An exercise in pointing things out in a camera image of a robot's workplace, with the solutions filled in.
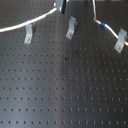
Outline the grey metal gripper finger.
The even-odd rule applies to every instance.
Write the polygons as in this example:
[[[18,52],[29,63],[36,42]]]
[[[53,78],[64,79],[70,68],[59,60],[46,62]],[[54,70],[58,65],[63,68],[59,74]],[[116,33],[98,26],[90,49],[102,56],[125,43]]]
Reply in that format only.
[[[64,14],[66,8],[66,0],[55,0],[54,6],[59,12]]]

